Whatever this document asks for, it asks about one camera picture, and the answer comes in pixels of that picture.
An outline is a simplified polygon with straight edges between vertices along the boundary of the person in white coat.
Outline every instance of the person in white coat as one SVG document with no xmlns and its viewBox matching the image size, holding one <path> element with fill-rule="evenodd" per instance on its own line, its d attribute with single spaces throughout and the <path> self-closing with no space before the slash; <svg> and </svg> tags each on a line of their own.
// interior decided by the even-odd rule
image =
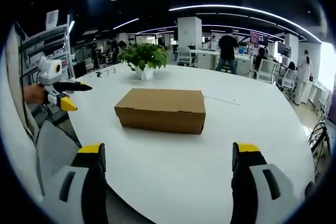
<svg viewBox="0 0 336 224">
<path fill-rule="evenodd" d="M 297 87 L 295 89 L 295 99 L 294 103 L 300 105 L 302 94 L 306 89 L 307 83 L 312 75 L 313 66 L 309 57 L 309 53 L 305 50 L 304 56 L 301 57 L 298 63 L 298 77 L 297 77 Z"/>
</svg>

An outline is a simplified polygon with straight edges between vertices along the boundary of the shelf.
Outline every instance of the shelf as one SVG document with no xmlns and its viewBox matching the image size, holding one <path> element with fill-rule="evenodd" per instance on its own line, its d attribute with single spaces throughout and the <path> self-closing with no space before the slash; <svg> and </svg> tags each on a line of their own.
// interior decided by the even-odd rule
<svg viewBox="0 0 336 224">
<path fill-rule="evenodd" d="M 65 38 L 54 40 L 54 41 L 52 41 L 50 43 L 47 43 L 47 44 L 43 45 L 39 49 L 37 49 L 37 50 L 35 50 L 33 52 L 30 52 L 28 54 L 28 56 L 31 57 L 31 56 L 33 56 L 35 54 L 38 54 L 39 52 L 42 52 L 44 50 L 48 50 L 48 49 L 51 49 L 51 48 L 57 47 L 57 46 L 63 46 L 64 42 L 65 42 Z"/>
<path fill-rule="evenodd" d="M 52 29 L 42 31 L 38 34 L 35 34 L 31 36 L 30 38 L 26 39 L 25 41 L 22 42 L 21 45 L 21 50 L 27 50 L 28 48 L 38 44 L 39 42 L 42 42 L 46 39 L 51 39 L 53 37 L 63 35 L 64 33 L 67 32 L 68 25 L 61 25 L 61 26 L 56 26 Z"/>
<path fill-rule="evenodd" d="M 53 56 L 47 57 L 48 60 L 57 60 L 59 58 L 62 58 L 62 56 L 64 56 L 64 58 L 67 56 L 68 51 L 65 52 L 59 52 Z"/>
</svg>

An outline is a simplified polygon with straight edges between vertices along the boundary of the hand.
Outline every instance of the hand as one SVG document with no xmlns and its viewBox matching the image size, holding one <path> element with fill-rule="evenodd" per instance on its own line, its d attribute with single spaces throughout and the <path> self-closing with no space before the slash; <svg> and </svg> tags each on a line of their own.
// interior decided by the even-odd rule
<svg viewBox="0 0 336 224">
<path fill-rule="evenodd" d="M 27 104 L 43 104 L 44 94 L 43 86 L 37 83 L 23 87 L 23 97 Z"/>
</svg>

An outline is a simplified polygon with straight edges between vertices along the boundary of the desk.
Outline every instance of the desk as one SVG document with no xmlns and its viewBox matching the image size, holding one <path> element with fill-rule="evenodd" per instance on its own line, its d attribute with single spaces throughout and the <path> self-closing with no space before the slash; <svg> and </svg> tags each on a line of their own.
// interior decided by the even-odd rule
<svg viewBox="0 0 336 224">
<path fill-rule="evenodd" d="M 190 50 L 191 53 L 198 54 L 198 68 L 215 70 L 219 57 L 221 55 L 220 51 L 210 51 L 210 50 Z M 251 59 L 248 55 L 236 54 L 237 59 L 237 74 L 240 76 L 248 76 L 251 71 Z"/>
<path fill-rule="evenodd" d="M 305 88 L 304 93 L 302 94 L 301 102 L 307 104 L 309 101 L 316 107 L 319 107 L 319 99 L 323 93 L 323 87 L 318 85 L 316 82 L 309 81 Z"/>
<path fill-rule="evenodd" d="M 159 224 L 230 223 L 232 143 L 256 144 L 292 181 L 302 199 L 314 181 L 303 127 L 276 86 L 206 69 L 167 65 L 153 79 L 137 80 L 126 65 L 117 73 L 81 78 L 92 90 L 71 95 L 69 112 L 82 145 L 104 142 L 106 180 L 142 215 Z M 131 88 L 202 90 L 201 135 L 123 128 L 114 106 Z"/>
</svg>

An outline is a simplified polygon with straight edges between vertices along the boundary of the white pot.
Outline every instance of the white pot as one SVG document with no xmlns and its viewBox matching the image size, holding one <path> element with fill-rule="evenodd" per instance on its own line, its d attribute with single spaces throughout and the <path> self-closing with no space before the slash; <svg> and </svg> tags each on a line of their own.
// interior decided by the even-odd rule
<svg viewBox="0 0 336 224">
<path fill-rule="evenodd" d="M 153 78 L 153 68 L 150 68 L 147 64 L 143 71 L 139 67 L 135 67 L 135 74 L 140 80 L 148 80 Z"/>
</svg>

